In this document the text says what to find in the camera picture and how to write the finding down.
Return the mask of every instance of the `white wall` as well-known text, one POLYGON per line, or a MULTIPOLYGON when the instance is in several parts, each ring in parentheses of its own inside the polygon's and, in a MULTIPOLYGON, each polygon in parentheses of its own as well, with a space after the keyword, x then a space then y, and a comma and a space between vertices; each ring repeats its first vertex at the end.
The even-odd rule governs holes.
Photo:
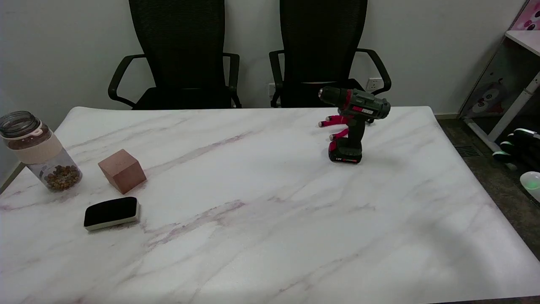
MULTIPOLYGON (((15 105, 0 89, 0 116, 15 110, 15 105)), ((0 187, 16 165, 17 159, 15 155, 0 142, 0 187)))
MULTIPOLYGON (((225 51, 240 55, 240 99, 247 107, 267 107, 267 83, 273 82, 268 52, 282 48, 279 0, 225 1, 225 51)), ((360 46, 383 59, 393 81, 383 96, 392 105, 455 113, 523 2, 370 0, 360 46)), ((127 0, 3 0, 0 5, 0 89, 17 108, 53 128, 77 105, 128 108, 106 92, 120 60, 141 53, 127 0)), ((370 76, 376 76, 374 66, 357 55, 351 77, 365 84, 370 76)), ((147 64, 137 60, 119 92, 136 101, 152 85, 147 64)))

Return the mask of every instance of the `wall socket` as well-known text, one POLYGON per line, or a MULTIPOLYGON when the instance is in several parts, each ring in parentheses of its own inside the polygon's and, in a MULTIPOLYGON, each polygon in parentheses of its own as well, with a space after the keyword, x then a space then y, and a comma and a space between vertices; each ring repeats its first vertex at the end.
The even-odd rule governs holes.
POLYGON ((382 88, 384 88, 384 81, 382 80, 382 78, 370 78, 366 86, 366 91, 371 92, 382 88))
POLYGON ((269 83, 268 84, 268 96, 270 98, 274 97, 275 94, 275 83, 269 83))

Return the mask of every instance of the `chair seat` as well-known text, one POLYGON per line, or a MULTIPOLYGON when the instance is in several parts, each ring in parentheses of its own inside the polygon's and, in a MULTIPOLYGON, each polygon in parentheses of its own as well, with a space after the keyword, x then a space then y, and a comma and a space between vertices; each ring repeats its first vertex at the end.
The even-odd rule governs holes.
POLYGON ((360 83, 355 79, 331 83, 287 83, 283 82, 283 90, 280 95, 282 108, 325 108, 333 107, 319 99, 319 90, 326 87, 345 89, 359 89, 364 91, 360 83))
POLYGON ((183 110, 231 108, 228 87, 213 89, 163 90, 149 88, 133 107, 133 110, 183 110))

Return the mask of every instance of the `wooden cube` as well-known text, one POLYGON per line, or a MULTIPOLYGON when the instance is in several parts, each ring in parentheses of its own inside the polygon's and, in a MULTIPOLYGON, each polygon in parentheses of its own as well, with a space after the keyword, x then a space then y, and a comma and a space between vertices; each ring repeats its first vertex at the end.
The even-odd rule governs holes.
POLYGON ((124 149, 100 161, 98 166, 111 185, 122 194, 146 181, 139 161, 124 149))

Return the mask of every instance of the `floor vent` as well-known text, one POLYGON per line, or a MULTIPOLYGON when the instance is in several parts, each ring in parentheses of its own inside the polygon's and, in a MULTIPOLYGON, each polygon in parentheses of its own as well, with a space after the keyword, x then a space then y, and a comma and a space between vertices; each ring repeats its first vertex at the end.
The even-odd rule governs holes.
POLYGON ((480 156, 478 150, 473 146, 454 146, 461 157, 480 156))

